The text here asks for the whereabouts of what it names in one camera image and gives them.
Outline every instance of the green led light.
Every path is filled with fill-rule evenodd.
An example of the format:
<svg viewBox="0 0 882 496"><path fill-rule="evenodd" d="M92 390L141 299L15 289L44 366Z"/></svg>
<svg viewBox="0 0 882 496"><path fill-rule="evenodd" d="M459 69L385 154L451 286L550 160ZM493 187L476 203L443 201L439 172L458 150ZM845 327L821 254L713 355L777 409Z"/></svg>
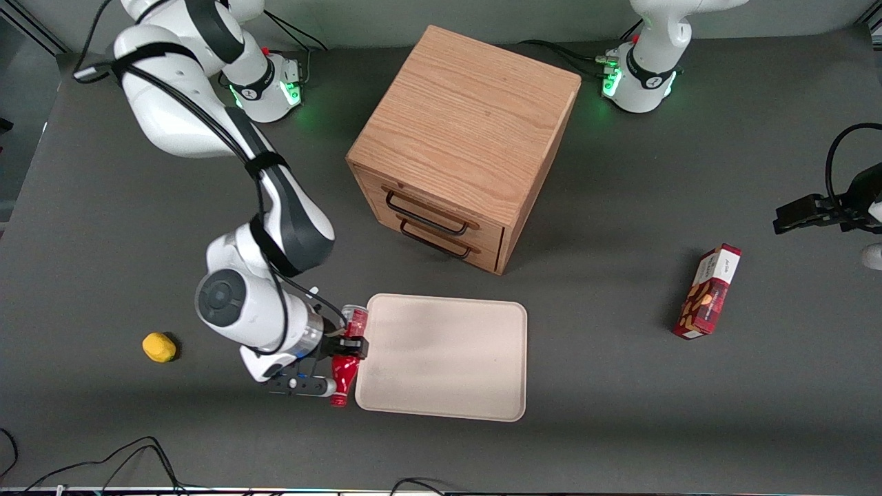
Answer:
<svg viewBox="0 0 882 496"><path fill-rule="evenodd" d="M285 98L292 107L300 103L300 87L298 85L279 81L279 87L281 87L282 93L285 94Z"/></svg>
<svg viewBox="0 0 882 496"><path fill-rule="evenodd" d="M242 102L239 101L239 95L238 95L238 94L235 94L235 89L233 89L233 85L230 85L230 86L229 86L229 92L232 93L232 94L233 94L233 98L235 98L235 105L236 105L238 108L241 109L241 108L242 108Z"/></svg>
<svg viewBox="0 0 882 496"><path fill-rule="evenodd" d="M615 69L612 74L607 76L607 79L609 79L609 82L603 85L603 94L607 95L609 98L612 98L613 95L616 94L618 83L622 80L622 70Z"/></svg>
<svg viewBox="0 0 882 496"><path fill-rule="evenodd" d="M674 87L674 79L676 79L676 71L674 71L670 75L670 82L668 83L668 89L664 90L664 95L668 96L670 94L670 89Z"/></svg>

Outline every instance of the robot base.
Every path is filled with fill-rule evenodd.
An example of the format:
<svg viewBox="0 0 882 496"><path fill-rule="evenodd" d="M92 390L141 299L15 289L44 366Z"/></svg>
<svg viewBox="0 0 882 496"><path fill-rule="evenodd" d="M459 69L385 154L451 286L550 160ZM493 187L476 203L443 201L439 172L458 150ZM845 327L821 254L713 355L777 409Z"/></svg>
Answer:
<svg viewBox="0 0 882 496"><path fill-rule="evenodd" d="M229 90L235 97L235 105L244 110L255 122L271 123L283 118L297 105L300 105L300 65L296 60L288 60L277 54L266 57L273 64L274 78L262 95L245 89L240 94L232 85Z"/></svg>
<svg viewBox="0 0 882 496"><path fill-rule="evenodd" d="M602 94L626 112L645 114L655 110L662 100L670 94L676 72L657 88L645 89L640 80L631 74L626 64L621 64L633 46L633 43L627 42L606 52L608 57L615 57L620 62L612 70L612 73L603 80Z"/></svg>

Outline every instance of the metal frame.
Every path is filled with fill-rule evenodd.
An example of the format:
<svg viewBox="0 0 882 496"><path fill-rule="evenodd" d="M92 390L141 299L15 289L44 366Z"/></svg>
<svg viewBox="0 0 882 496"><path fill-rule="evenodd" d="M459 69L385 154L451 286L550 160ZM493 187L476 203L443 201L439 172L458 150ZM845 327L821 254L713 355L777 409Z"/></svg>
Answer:
<svg viewBox="0 0 882 496"><path fill-rule="evenodd" d="M869 26L873 37L873 48L882 49L882 0L874 2L857 20L857 24Z"/></svg>
<svg viewBox="0 0 882 496"><path fill-rule="evenodd" d="M64 43L52 34L19 0L0 0L0 18L6 19L23 35L35 41L52 56L69 53Z"/></svg>

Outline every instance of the red box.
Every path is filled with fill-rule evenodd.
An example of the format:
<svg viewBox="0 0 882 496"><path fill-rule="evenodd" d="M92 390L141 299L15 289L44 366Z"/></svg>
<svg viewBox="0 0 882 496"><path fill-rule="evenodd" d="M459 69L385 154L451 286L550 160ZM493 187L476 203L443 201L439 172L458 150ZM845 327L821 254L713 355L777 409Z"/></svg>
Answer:
<svg viewBox="0 0 882 496"><path fill-rule="evenodd" d="M740 259L741 250L729 244L701 257L674 334L692 340L714 331Z"/></svg>

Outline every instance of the wooden cabinet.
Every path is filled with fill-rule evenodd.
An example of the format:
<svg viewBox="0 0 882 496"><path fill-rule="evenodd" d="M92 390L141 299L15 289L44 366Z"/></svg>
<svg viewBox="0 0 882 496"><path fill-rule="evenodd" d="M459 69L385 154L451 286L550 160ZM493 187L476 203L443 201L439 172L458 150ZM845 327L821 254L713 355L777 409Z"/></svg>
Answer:
<svg viewBox="0 0 882 496"><path fill-rule="evenodd" d="M502 274L580 83L429 26L347 162L383 225Z"/></svg>

